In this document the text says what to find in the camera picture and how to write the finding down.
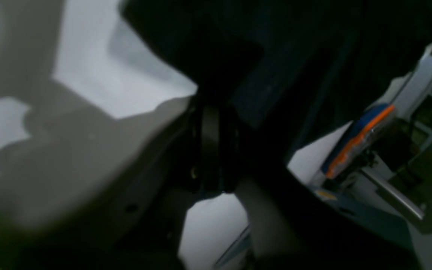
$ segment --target black fabric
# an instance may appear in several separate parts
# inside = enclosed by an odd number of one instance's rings
[[[286,162],[358,117],[432,42],[432,0],[131,0],[123,16]]]

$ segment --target screw hole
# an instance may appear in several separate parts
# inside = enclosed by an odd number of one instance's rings
[[[127,213],[133,213],[133,212],[135,212],[137,209],[138,209],[138,205],[135,204],[135,203],[133,203],[133,204],[130,204],[130,205],[128,205],[128,206],[126,207],[126,212],[127,212]]]

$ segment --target orange stripe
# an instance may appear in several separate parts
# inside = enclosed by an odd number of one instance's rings
[[[363,138],[365,137],[365,134],[373,128],[379,121],[381,121],[383,118],[385,118],[392,110],[394,110],[394,105],[388,106],[386,109],[384,109],[379,115],[374,117],[367,125],[361,130],[356,137],[349,140],[349,142],[346,144],[346,146],[343,148],[343,150],[336,156],[336,158],[331,162],[329,165],[328,172],[326,173],[326,176],[331,178],[333,176],[333,169],[337,164],[343,163],[347,156],[345,155],[346,152],[348,152],[351,147],[355,144],[359,144]]]

